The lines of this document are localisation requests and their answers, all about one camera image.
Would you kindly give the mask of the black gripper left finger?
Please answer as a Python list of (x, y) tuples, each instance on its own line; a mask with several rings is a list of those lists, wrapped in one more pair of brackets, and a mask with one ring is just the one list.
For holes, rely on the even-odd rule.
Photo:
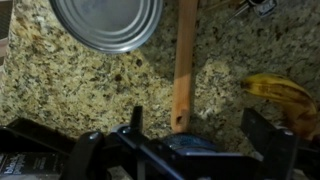
[(109, 135), (83, 134), (75, 144), (59, 180), (111, 180), (108, 170), (120, 166), (133, 180), (184, 180), (183, 158), (159, 140), (142, 134), (143, 107), (133, 109), (130, 123)]

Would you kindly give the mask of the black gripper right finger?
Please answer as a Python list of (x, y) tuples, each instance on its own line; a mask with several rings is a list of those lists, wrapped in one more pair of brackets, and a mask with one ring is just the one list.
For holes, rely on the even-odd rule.
[(307, 141), (277, 129), (250, 108), (243, 111), (241, 130), (261, 159), (236, 153), (188, 153), (192, 175), (211, 180), (294, 180), (295, 171), (301, 171), (308, 180), (320, 180), (317, 138)]

